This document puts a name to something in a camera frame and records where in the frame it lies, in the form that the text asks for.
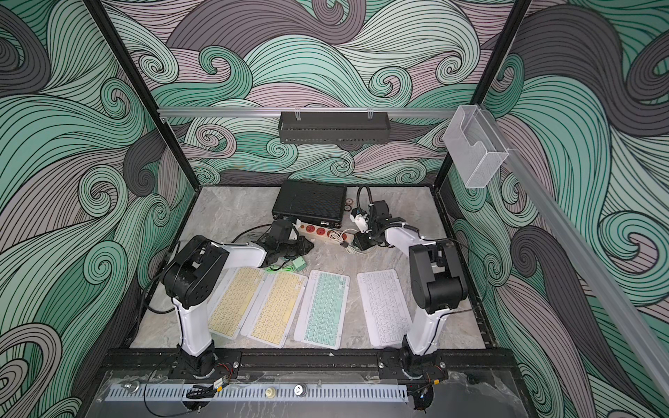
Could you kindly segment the yellow keyboard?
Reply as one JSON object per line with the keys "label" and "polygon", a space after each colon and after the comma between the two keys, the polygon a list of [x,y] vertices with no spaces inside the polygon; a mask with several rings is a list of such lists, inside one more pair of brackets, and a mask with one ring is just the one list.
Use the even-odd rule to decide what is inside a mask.
{"label": "yellow keyboard", "polygon": [[265,276],[266,272],[258,268],[225,271],[207,304],[208,327],[213,334],[230,340],[240,334]]}
{"label": "yellow keyboard", "polygon": [[295,273],[267,274],[241,334],[273,348],[283,348],[307,281],[306,276]]}

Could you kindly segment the green keyboard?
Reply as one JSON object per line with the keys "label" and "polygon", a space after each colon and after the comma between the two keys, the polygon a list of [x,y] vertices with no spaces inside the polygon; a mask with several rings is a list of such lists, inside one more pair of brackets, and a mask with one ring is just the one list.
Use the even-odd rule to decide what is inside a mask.
{"label": "green keyboard", "polygon": [[350,278],[312,270],[294,331],[296,341],[338,350],[343,336]]}

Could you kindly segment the white keyboard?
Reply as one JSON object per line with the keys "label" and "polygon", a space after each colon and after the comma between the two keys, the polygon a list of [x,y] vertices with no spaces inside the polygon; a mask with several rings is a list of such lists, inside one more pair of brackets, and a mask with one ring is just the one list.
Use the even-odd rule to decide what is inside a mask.
{"label": "white keyboard", "polygon": [[359,273],[369,340],[375,348],[399,348],[411,327],[411,317],[395,270]]}

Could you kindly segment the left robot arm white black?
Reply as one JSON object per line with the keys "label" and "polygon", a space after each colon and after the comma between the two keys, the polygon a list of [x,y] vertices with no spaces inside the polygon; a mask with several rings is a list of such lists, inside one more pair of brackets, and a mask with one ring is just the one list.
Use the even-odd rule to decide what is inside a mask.
{"label": "left robot arm white black", "polygon": [[215,368],[214,341],[208,330],[206,301],[230,268],[268,268],[280,257],[294,259],[315,247],[289,219],[277,219],[248,243],[219,243],[202,235],[186,242],[160,274],[179,323],[179,365],[197,379]]}

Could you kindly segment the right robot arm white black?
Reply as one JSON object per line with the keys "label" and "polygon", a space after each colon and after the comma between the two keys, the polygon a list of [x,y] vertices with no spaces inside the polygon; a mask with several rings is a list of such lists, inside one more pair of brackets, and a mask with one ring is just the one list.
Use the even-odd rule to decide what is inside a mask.
{"label": "right robot arm white black", "polygon": [[430,239],[405,219],[394,217],[384,200],[356,207],[350,219],[358,228],[354,243],[360,249],[395,247],[409,260],[409,284],[417,304],[409,332],[402,340],[400,361],[405,371],[435,358],[447,319],[468,297],[463,268],[453,241]]}

